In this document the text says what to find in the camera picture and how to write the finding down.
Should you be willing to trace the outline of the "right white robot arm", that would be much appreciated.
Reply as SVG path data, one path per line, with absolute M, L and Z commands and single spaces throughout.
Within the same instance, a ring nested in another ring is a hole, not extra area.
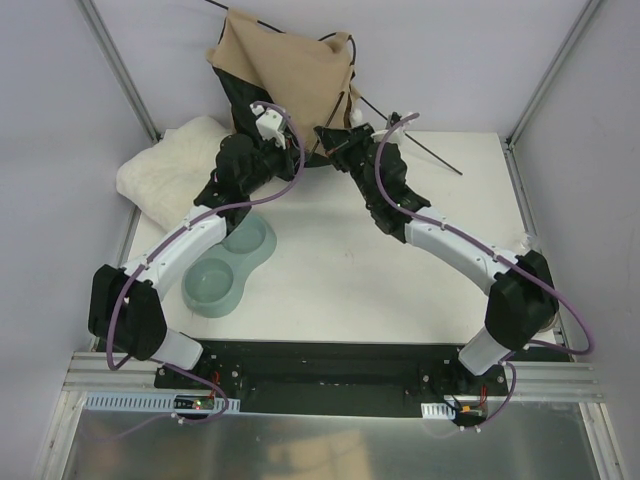
M 558 312 L 547 260 L 534 250 L 499 249 L 448 223 L 408 186 L 399 146 L 370 125 L 314 132 L 330 163 L 351 176 L 383 233 L 436 256 L 487 296 L 483 327 L 450 369 L 452 387 L 473 394 L 493 365 L 522 349 Z

